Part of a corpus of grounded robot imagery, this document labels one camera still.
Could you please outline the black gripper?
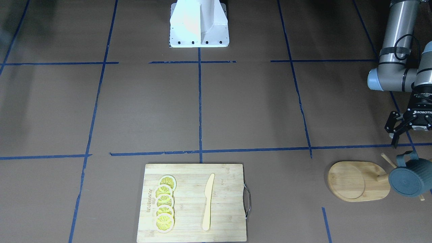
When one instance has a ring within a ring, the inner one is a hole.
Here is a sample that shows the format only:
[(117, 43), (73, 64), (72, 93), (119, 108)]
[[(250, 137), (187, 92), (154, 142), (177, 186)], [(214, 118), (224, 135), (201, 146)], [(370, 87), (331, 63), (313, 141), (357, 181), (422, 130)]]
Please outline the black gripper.
[(393, 148), (398, 147), (400, 135), (409, 129), (430, 131), (432, 127), (431, 117), (431, 93), (413, 91), (404, 115), (396, 111), (390, 112), (385, 123), (385, 130), (392, 134), (391, 145)]

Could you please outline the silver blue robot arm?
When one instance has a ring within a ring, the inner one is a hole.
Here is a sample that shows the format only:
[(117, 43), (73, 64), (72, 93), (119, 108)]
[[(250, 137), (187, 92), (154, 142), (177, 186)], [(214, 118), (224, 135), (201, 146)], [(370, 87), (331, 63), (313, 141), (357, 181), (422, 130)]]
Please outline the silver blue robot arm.
[(414, 25), (420, 0), (392, 0), (377, 68), (369, 71), (369, 89), (410, 92), (403, 113), (391, 112), (384, 129), (397, 147), (401, 134), (409, 130), (431, 130), (431, 43), (419, 55), (418, 68), (407, 68), (414, 40)]

